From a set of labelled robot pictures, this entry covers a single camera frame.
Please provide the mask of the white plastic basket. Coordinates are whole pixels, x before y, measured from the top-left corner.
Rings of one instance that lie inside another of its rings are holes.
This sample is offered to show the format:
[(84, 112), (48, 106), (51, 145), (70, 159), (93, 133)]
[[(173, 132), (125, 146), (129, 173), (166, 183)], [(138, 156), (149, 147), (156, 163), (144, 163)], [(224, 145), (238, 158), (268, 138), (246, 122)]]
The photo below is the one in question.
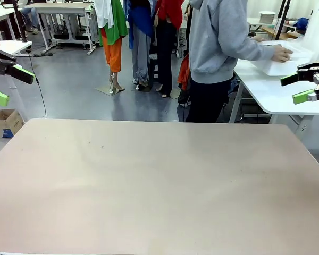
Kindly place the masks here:
[(251, 63), (268, 76), (287, 76), (297, 70), (297, 66), (310, 62), (313, 52), (301, 47), (300, 43), (286, 40), (262, 41), (262, 45), (281, 45), (291, 51), (291, 59), (285, 63), (275, 61), (251, 61)]

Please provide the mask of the person's right forearm grey sleeve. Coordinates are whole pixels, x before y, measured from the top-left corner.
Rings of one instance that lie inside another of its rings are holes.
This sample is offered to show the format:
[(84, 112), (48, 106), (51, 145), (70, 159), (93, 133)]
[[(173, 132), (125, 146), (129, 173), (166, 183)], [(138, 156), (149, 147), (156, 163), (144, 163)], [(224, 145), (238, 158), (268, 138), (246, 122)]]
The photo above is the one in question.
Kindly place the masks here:
[(249, 48), (245, 60), (259, 61), (270, 60), (275, 53), (275, 46), (262, 45), (253, 38), (248, 38)]

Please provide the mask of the person's right hand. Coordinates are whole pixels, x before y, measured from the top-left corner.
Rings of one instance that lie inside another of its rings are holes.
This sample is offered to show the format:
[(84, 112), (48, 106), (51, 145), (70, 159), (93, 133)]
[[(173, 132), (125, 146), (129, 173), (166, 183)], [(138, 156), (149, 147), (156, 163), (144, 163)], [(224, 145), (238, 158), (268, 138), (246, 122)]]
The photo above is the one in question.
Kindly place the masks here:
[(274, 55), (272, 57), (272, 61), (285, 63), (291, 59), (291, 55), (293, 51), (283, 47), (282, 45), (274, 46)]

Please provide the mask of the small white side table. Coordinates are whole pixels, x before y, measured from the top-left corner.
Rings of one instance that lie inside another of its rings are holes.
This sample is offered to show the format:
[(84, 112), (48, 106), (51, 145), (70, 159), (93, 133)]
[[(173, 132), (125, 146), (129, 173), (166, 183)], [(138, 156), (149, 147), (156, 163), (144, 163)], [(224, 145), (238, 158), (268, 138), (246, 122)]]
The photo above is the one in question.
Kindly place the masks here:
[[(22, 41), (18, 41), (18, 40), (2, 40), (0, 42), (0, 50), (4, 51), (6, 53), (9, 53), (15, 57), (17, 57), (17, 56), (22, 57), (21, 51), (24, 49), (27, 49), (31, 45), (32, 45), (31, 41), (22, 42)], [(16, 85), (13, 81), (13, 77), (11, 77), (9, 75), (7, 75), (7, 76), (8, 76), (7, 83), (9, 84), (9, 88), (11, 90), (16, 89)]]

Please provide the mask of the black tripod stand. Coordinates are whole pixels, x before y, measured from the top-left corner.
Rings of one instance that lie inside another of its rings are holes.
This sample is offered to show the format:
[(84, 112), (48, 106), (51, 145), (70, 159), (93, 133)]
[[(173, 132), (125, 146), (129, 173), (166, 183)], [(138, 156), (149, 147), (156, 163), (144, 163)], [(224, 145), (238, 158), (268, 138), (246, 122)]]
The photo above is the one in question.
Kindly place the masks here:
[(23, 28), (23, 19), (20, 15), (20, 11), (18, 10), (18, 3), (17, 0), (11, 0), (12, 4), (13, 4), (13, 8), (14, 8), (14, 13), (15, 13), (15, 17), (16, 17), (16, 22), (18, 24), (18, 28), (20, 31), (20, 35), (21, 35), (21, 39), (24, 43), (27, 42), (26, 39), (26, 34), (25, 34), (25, 30)]

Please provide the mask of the seated person in jeans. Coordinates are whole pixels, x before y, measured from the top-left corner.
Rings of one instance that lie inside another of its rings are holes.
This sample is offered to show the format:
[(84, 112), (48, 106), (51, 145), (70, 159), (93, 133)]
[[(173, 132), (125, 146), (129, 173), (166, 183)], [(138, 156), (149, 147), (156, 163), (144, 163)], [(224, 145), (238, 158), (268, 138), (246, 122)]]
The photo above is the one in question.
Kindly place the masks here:
[(21, 14), (24, 18), (26, 31), (34, 35), (39, 33), (38, 14), (35, 8), (23, 8)]

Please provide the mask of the black light stand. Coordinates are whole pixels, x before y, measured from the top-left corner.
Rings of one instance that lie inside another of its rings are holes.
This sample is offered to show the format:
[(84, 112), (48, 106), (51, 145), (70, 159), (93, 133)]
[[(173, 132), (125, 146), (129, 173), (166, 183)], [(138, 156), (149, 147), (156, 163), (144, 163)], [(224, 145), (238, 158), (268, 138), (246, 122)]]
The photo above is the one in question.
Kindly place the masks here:
[(278, 30), (276, 32), (276, 34), (273, 34), (272, 38), (274, 38), (274, 40), (279, 40), (280, 39), (280, 35), (282, 32), (282, 28), (284, 26), (289, 8), (290, 8), (290, 3), (291, 0), (282, 0), (281, 3), (281, 7), (278, 13), (278, 21), (277, 21), (277, 25), (278, 25)]

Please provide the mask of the white background desk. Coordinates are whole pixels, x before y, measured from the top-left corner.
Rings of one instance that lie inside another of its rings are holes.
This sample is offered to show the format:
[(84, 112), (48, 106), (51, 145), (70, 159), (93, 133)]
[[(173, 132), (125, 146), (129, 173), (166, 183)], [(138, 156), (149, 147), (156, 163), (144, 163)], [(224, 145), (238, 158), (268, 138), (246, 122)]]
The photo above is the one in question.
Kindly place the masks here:
[(22, 18), (21, 10), (19, 7), (16, 14), (13, 8), (0, 7), (0, 40), (20, 40), (18, 18)]
[(91, 55), (98, 43), (96, 12), (92, 3), (47, 2), (30, 7), (38, 14), (44, 52), (63, 44), (78, 44)]

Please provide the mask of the white background table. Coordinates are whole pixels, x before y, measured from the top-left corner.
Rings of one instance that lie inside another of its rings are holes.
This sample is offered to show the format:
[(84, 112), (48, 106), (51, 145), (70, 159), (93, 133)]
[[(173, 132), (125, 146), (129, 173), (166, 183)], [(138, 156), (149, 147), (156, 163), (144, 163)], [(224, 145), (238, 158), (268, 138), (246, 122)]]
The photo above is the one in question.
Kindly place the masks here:
[[(271, 23), (261, 22), (260, 18), (248, 18), (247, 23), (249, 24), (250, 32), (261, 32), (267, 33), (271, 36), (276, 36), (280, 26), (281, 19), (273, 19)], [(297, 20), (287, 19), (281, 30), (281, 34), (287, 37), (299, 37), (306, 33), (306, 30), (302, 30), (297, 27)]]

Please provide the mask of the green and white garment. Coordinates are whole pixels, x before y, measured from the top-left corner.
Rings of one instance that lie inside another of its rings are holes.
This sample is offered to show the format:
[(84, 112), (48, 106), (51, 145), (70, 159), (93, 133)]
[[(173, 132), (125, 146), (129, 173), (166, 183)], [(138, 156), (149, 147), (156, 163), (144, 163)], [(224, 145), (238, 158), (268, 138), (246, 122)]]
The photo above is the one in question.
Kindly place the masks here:
[(120, 0), (94, 0), (97, 25), (105, 30), (108, 45), (128, 34), (124, 8)]

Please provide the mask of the orange red garment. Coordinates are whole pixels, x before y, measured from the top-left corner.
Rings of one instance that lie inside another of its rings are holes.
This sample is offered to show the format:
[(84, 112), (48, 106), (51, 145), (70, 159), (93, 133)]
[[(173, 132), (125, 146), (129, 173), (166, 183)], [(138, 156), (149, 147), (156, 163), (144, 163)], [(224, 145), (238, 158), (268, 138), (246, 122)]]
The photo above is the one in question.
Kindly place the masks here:
[(187, 54), (180, 66), (177, 83), (181, 85), (181, 89), (186, 91), (188, 88), (188, 82), (190, 79), (190, 65), (189, 65), (189, 54)]

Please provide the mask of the grey trousers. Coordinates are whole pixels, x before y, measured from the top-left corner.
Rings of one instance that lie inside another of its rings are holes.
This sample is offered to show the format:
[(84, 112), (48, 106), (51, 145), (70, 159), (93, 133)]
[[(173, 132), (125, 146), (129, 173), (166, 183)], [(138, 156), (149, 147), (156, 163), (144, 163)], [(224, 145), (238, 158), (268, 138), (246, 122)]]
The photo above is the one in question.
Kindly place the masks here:
[(138, 84), (147, 85), (151, 37), (133, 25), (132, 70)]

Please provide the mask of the blue jacket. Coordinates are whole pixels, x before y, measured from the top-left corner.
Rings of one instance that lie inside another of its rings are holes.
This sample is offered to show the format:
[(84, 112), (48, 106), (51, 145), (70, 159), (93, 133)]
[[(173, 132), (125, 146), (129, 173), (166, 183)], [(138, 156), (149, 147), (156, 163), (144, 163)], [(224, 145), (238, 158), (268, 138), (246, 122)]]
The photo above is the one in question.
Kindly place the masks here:
[(145, 35), (153, 37), (153, 15), (157, 0), (145, 0), (150, 8), (144, 6), (132, 6), (131, 0), (123, 0), (124, 12), (129, 23), (129, 48), (134, 47), (134, 25)]

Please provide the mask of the red top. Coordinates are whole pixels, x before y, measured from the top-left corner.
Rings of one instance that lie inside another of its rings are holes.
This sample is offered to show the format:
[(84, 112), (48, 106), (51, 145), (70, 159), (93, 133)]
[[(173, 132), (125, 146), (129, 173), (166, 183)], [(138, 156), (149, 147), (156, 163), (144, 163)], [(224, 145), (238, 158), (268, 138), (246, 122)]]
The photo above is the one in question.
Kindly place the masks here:
[(156, 14), (160, 20), (167, 19), (175, 26), (176, 29), (181, 27), (183, 20), (181, 5), (184, 0), (157, 0)]

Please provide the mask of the metal mannequin base plate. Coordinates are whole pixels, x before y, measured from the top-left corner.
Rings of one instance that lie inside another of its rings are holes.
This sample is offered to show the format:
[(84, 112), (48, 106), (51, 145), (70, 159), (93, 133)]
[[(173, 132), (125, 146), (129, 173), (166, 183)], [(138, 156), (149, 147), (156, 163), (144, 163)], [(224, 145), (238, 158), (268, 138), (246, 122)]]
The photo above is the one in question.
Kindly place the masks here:
[(101, 93), (104, 93), (104, 94), (106, 94), (108, 96), (115, 96), (118, 93), (125, 91), (124, 88), (122, 88), (120, 90), (119, 88), (113, 87), (113, 85), (111, 85), (111, 86), (100, 86), (100, 87), (95, 88), (95, 90), (97, 90), (97, 91), (99, 91)]

